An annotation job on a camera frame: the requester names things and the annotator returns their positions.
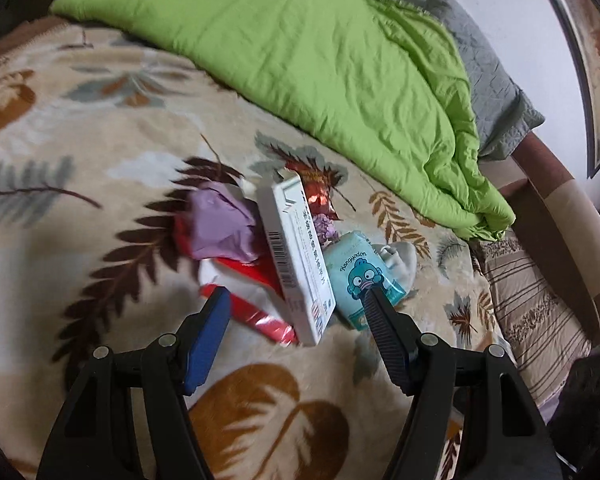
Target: white wall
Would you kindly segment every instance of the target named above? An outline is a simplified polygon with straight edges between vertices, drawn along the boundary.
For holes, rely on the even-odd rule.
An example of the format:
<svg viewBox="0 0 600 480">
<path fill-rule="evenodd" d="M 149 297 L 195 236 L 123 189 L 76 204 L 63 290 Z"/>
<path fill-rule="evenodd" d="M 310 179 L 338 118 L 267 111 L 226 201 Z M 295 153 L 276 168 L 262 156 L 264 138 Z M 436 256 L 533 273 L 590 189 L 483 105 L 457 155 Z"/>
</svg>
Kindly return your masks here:
<svg viewBox="0 0 600 480">
<path fill-rule="evenodd" d="M 546 122 L 535 129 L 600 208 L 600 170 L 587 179 L 580 85 L 549 0 L 458 0 L 494 47 L 512 79 Z"/>
</svg>

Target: floral bedsheet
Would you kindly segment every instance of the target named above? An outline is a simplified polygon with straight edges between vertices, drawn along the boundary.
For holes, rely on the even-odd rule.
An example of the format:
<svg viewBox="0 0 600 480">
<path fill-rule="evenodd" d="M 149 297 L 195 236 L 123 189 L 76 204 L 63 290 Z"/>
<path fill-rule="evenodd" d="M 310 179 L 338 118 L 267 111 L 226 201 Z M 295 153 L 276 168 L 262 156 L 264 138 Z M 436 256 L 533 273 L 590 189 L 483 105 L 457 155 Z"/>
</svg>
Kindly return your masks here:
<svg viewBox="0 0 600 480">
<path fill-rule="evenodd" d="M 502 340 L 462 240 L 187 59 L 78 25 L 0 59 L 0 445 L 25 476 L 95 346 L 143 347 L 202 304 L 171 236 L 187 191 L 256 182 L 289 162 L 328 178 L 341 233 L 414 244 L 416 281 L 399 309 L 423 332 L 462 348 Z M 370 333 L 336 319 L 315 348 L 282 348 L 232 321 L 187 399 L 210 468 L 233 480 L 380 479 L 409 405 Z M 449 437 L 445 479 L 459 443 Z"/>
</svg>

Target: green blanket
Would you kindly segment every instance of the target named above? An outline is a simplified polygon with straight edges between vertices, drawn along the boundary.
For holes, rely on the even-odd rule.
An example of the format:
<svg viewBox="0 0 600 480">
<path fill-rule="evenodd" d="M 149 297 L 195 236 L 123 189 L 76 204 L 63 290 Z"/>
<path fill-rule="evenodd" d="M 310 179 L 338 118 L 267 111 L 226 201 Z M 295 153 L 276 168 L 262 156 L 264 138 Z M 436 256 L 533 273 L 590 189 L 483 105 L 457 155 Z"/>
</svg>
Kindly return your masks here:
<svg viewBox="0 0 600 480">
<path fill-rule="evenodd" d="M 396 0 L 56 0 L 178 54 L 299 126 L 461 237 L 513 211 L 477 167 L 453 39 Z"/>
</svg>

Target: gray pillow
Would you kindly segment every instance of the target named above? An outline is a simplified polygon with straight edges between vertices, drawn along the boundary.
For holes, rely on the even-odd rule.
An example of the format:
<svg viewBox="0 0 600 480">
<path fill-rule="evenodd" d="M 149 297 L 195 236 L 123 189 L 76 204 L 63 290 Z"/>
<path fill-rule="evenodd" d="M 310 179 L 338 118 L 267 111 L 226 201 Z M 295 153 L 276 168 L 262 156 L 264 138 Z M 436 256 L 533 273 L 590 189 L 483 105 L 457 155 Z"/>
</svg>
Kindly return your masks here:
<svg viewBox="0 0 600 480">
<path fill-rule="evenodd" d="M 471 104 L 480 137 L 479 156 L 504 160 L 544 116 L 500 64 L 489 41 L 455 0 L 427 0 L 425 9 L 456 40 L 471 83 Z"/>
</svg>

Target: silver bolt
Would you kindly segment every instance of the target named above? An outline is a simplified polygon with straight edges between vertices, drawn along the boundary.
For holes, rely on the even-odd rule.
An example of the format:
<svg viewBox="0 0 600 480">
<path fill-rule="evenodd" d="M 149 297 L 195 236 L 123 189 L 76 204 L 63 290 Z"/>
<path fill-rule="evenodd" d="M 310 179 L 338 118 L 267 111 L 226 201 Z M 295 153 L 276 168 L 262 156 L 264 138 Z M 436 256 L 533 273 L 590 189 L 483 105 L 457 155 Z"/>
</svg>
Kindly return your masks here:
<svg viewBox="0 0 600 480">
<path fill-rule="evenodd" d="M 494 357 L 504 357 L 504 348 L 500 345 L 490 345 L 489 353 Z"/>
<path fill-rule="evenodd" d="M 93 356 L 96 359 L 102 359 L 106 356 L 109 355 L 109 349 L 106 346 L 98 346 L 94 351 L 93 351 Z"/>
<path fill-rule="evenodd" d="M 173 334 L 163 334 L 158 339 L 158 345 L 160 346 L 172 346 L 178 339 Z"/>
<path fill-rule="evenodd" d="M 427 345 L 427 346 L 435 346 L 438 344 L 438 336 L 436 336 L 435 334 L 422 334 L 420 336 L 420 341 L 422 342 L 423 345 Z"/>
</svg>

